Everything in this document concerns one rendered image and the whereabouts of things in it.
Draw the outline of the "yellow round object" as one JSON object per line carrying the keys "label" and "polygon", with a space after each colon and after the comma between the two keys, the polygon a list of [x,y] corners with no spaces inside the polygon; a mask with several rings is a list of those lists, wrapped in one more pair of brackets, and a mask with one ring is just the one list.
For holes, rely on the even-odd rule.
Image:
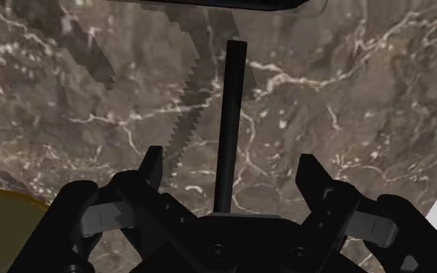
{"label": "yellow round object", "polygon": [[49,206],[29,195],[0,189],[0,273],[6,273]]}

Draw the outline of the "black slender stick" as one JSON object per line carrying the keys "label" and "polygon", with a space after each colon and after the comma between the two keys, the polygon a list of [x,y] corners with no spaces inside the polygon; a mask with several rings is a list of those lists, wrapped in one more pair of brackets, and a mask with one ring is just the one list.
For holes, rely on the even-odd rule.
{"label": "black slender stick", "polygon": [[231,211],[247,48],[245,41],[227,42],[213,201],[215,213]]}

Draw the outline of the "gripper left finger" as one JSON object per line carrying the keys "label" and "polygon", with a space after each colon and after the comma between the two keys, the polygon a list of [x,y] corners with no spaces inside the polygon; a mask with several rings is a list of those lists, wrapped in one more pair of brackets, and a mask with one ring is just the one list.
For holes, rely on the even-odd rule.
{"label": "gripper left finger", "polygon": [[162,149],[148,148],[137,170],[99,187],[72,181],[58,192],[8,273],[96,273],[89,256],[103,233],[120,230],[142,261],[130,273],[203,273],[186,228],[196,216],[158,191]]}

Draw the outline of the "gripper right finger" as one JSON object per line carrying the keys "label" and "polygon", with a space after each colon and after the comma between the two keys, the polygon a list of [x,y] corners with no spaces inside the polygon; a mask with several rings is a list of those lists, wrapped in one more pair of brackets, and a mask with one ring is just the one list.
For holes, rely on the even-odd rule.
{"label": "gripper right finger", "polygon": [[295,182],[310,209],[303,221],[300,265],[306,273],[368,273],[341,253],[359,239],[385,273],[437,273],[437,229],[407,199],[372,200],[333,179],[312,154],[301,154]]}

